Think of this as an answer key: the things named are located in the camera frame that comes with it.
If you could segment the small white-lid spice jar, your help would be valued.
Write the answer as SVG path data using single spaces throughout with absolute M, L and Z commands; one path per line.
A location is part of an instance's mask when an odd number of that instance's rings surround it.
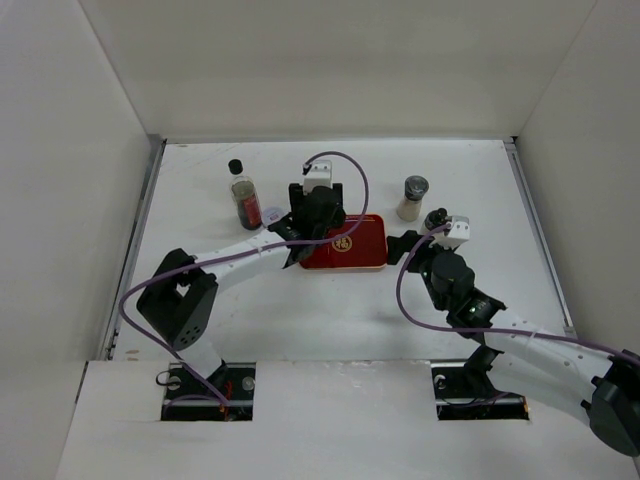
M 280 207 L 267 207 L 261 213 L 261 221 L 265 228 L 282 220 L 287 213 Z

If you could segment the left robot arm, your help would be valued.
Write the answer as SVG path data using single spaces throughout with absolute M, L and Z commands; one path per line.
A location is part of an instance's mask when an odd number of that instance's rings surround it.
M 208 322 L 216 296 L 260 274 L 280 271 L 311 256 L 314 245 L 269 246 L 283 241 L 324 240 L 344 225 L 342 185 L 316 186 L 305 194 L 302 186 L 289 186 L 291 212 L 254 237 L 210 252 L 203 261 L 232 257 L 253 250 L 253 255 L 198 267 L 145 287 L 136 309 L 157 334 L 193 369 L 190 386 L 206 399 L 224 387 L 224 360 L 216 353 Z

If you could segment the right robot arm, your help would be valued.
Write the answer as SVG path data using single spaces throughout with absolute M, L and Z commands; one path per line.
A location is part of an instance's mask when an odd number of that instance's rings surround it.
M 516 393 L 562 411 L 585 424 L 612 450 L 639 454 L 639 357 L 593 342 L 554 335 L 510 312 L 479 290 L 464 258 L 443 246 L 450 226 L 421 235 L 414 230 L 387 239 L 387 262 L 415 273 L 443 326 L 406 319 L 424 329 L 453 333 L 477 349 L 464 366 L 473 394 Z

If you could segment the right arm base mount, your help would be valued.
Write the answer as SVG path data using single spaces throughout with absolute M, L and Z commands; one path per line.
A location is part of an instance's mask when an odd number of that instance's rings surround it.
M 430 366 L 441 421 L 529 420 L 526 399 L 497 390 L 487 373 L 498 353 L 480 346 L 466 360 L 433 362 Z

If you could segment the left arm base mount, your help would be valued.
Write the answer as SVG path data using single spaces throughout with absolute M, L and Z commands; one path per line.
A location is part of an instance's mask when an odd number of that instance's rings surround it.
M 227 363 L 216 371 L 209 382 L 225 398 L 218 396 L 195 379 L 178 363 L 156 376 L 163 389 L 160 420 L 168 422 L 242 422 L 253 419 L 257 365 Z

